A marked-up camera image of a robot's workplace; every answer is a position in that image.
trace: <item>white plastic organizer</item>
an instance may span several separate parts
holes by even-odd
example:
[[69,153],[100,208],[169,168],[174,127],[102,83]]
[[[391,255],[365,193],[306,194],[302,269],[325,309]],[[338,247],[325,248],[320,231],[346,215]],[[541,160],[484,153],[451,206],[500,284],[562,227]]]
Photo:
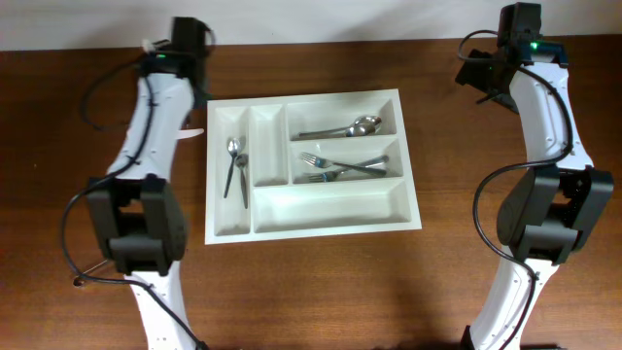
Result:
[[[297,138],[362,115],[382,118],[381,129],[365,137]],[[397,89],[210,101],[208,116],[206,244],[421,228]],[[249,209],[237,168],[223,198],[232,137],[249,156]],[[378,167],[387,176],[349,171],[335,182],[309,183],[308,174],[334,168],[312,167],[301,152],[347,163],[386,155]]]

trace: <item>white wall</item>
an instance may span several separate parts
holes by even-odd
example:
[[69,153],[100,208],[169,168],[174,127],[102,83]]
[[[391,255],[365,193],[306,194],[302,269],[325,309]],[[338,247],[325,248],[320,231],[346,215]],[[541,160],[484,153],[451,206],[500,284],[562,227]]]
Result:
[[[220,44],[456,38],[497,29],[494,0],[3,0],[0,50],[136,47],[174,16],[211,25]],[[622,33],[622,0],[542,2],[545,35]]]

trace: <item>wood grain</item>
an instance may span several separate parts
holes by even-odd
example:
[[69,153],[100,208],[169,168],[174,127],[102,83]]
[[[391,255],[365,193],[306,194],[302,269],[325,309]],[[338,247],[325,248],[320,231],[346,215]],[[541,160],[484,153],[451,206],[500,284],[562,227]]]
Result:
[[[622,183],[622,36],[566,37],[570,100],[597,167]],[[482,48],[490,40],[478,40]],[[460,339],[490,290],[498,258],[470,207],[492,170],[525,159],[520,120],[454,77],[457,40],[220,47],[209,61],[217,98],[399,88],[423,229],[203,245],[205,138],[180,142],[173,188],[191,223],[182,263],[194,331],[216,349],[440,349]],[[80,123],[86,86],[135,50],[0,53],[0,348],[145,349],[129,289],[72,287],[57,243],[66,201],[117,154],[122,130]],[[127,121],[135,83],[120,75],[91,104]],[[205,127],[203,112],[192,126]],[[485,228],[520,174],[495,181]],[[524,344],[622,348],[622,192],[586,247],[549,282]],[[70,218],[75,259],[100,254],[84,205]]]

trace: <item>small spoon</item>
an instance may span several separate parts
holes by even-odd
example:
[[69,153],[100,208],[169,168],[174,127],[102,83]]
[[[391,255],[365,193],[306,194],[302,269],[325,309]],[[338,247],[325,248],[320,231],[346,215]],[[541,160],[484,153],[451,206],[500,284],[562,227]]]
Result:
[[249,197],[246,192],[246,176],[244,175],[244,168],[249,163],[248,155],[239,155],[235,158],[235,166],[240,169],[240,186],[242,188],[242,199],[244,199],[244,208],[249,208]]
[[[348,134],[348,130],[352,128],[356,128],[357,125],[364,124],[364,123],[372,124],[374,126],[373,131],[371,127],[366,126],[364,129],[367,129],[367,133],[361,134],[361,133],[351,132],[351,134]],[[381,123],[382,123],[382,119],[378,116],[360,116],[360,117],[357,117],[354,120],[354,122],[350,124],[349,126],[338,127],[335,129],[323,130],[323,131],[300,132],[298,133],[298,137],[306,138],[310,136],[332,135],[333,133],[336,133],[336,132],[344,132],[344,135],[346,137],[365,136],[365,135],[368,135],[369,133],[378,132],[380,130]]]
[[231,155],[231,165],[229,166],[229,172],[226,175],[225,198],[229,193],[229,185],[231,185],[231,175],[233,175],[233,163],[235,162],[237,154],[242,151],[242,144],[240,143],[240,140],[238,140],[237,138],[233,138],[229,140],[228,144],[226,145],[226,149]]

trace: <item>black bracket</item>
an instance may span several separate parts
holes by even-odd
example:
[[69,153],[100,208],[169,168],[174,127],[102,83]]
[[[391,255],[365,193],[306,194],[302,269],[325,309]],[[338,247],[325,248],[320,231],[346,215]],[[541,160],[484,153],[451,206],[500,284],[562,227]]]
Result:
[[516,103],[509,94],[509,85],[518,67],[535,62],[557,63],[560,67],[568,67],[564,45],[541,41],[540,13],[540,4],[519,2],[503,7],[497,34],[497,51],[488,53],[473,50],[468,55],[469,58],[489,58],[491,63],[465,62],[456,77],[456,83],[468,84],[486,93],[486,97],[478,103],[495,101],[518,113]]
[[[114,179],[86,196],[99,249],[118,272],[168,274],[186,251],[187,226],[182,210],[164,179]],[[139,201],[142,212],[126,212]]]
[[141,62],[141,73],[172,73],[177,78],[188,78],[194,89],[194,108],[204,107],[209,97],[205,93],[205,61],[214,44],[206,47],[206,34],[212,31],[204,22],[193,17],[174,17],[171,40],[155,43],[155,50]]
[[564,263],[583,247],[612,193],[606,171],[530,168],[501,205],[497,235],[519,261]]

